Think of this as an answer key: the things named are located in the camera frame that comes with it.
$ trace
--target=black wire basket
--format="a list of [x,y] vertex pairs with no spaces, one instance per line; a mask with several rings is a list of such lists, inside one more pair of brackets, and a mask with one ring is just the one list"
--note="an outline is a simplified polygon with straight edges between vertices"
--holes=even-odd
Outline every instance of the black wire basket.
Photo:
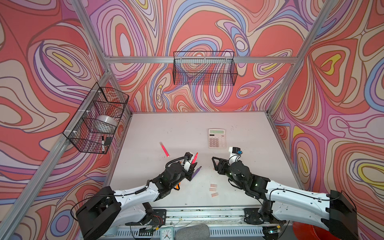
[[99,87],[80,120],[63,134],[79,152],[106,154],[128,99],[119,90]]
[[175,51],[173,83],[234,86],[237,78],[234,55],[233,51]]

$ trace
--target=red marker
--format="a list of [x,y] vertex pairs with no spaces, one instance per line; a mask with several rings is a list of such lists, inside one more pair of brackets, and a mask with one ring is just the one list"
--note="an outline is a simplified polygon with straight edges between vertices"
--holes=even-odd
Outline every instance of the red marker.
[[163,145],[162,142],[160,142],[160,145],[161,145],[161,147],[163,148],[164,153],[167,155],[167,157],[169,157],[169,154],[168,154],[168,152],[167,152],[167,150],[166,150],[166,148],[164,147],[164,145]]
[[194,163],[196,162],[196,158],[197,158],[197,155],[198,155],[198,154],[199,154],[199,153],[197,152],[196,155],[195,155],[195,157],[193,158],[192,164],[194,164]]

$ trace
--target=yellow shape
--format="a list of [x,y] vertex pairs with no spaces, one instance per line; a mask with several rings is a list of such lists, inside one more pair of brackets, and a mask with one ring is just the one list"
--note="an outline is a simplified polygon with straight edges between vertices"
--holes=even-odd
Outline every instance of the yellow shape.
[[70,67],[73,67],[71,61],[69,61],[68,59],[66,59],[64,56],[60,55],[60,54],[57,54],[57,53],[52,53],[53,56],[57,57],[58,59],[60,59],[61,61],[63,61],[63,63],[67,64],[68,66]]
[[276,65],[277,65],[277,63],[274,63],[274,64],[272,64],[272,65],[269,65],[269,66],[263,68],[263,70],[268,71],[269,69],[274,68]]
[[335,72],[335,68],[334,68],[335,63],[337,63],[337,61],[339,61],[340,59],[341,59],[341,55],[340,54],[335,54],[332,57],[328,58],[325,62],[323,62],[323,64],[320,67],[323,67],[329,61],[332,61],[331,69],[329,69],[329,71],[324,72],[327,75],[332,75]]
[[373,168],[373,169],[377,170],[377,172],[379,174],[381,173],[384,175],[384,166],[376,165],[376,164],[370,164],[370,163],[363,163],[363,164],[360,164],[359,168],[358,168],[358,174],[364,182],[366,182],[370,185],[374,185],[381,190],[384,190],[384,182],[375,182],[375,181],[372,181],[371,179],[369,179],[368,177],[365,176],[365,174],[363,173],[363,169],[365,167]]
[[295,126],[293,128],[293,137],[295,137],[297,134],[300,134],[300,133],[304,133],[304,131],[301,128],[299,128],[298,126]]
[[303,165],[304,172],[305,172],[305,173],[308,173],[308,167],[307,167],[307,165],[305,164],[304,158],[303,158],[303,157],[300,157],[300,160],[301,160],[301,164]]
[[145,3],[142,4],[140,0],[136,0],[136,2],[144,9],[148,9],[148,0],[145,0]]

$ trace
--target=white calculator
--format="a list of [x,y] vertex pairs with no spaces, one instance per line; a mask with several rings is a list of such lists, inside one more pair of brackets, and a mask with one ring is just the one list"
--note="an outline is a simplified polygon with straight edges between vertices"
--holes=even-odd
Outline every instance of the white calculator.
[[208,146],[209,148],[226,148],[225,130],[211,128],[208,130]]

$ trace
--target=psychedelic wallpaper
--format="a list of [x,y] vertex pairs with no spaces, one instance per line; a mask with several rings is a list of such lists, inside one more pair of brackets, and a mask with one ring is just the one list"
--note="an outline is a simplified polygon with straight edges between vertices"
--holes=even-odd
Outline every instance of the psychedelic wallpaper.
[[[98,0],[86,3],[108,56],[232,50],[296,56],[322,0]],[[235,86],[174,86],[173,64],[114,64],[133,112],[265,111],[288,64],[239,63]]]
[[346,192],[384,239],[384,2],[341,0],[273,113],[305,188]]
[[[0,1],[0,221],[104,72],[71,4],[40,2]],[[74,238],[68,208],[102,186],[125,122],[107,155],[68,148],[14,240]]]

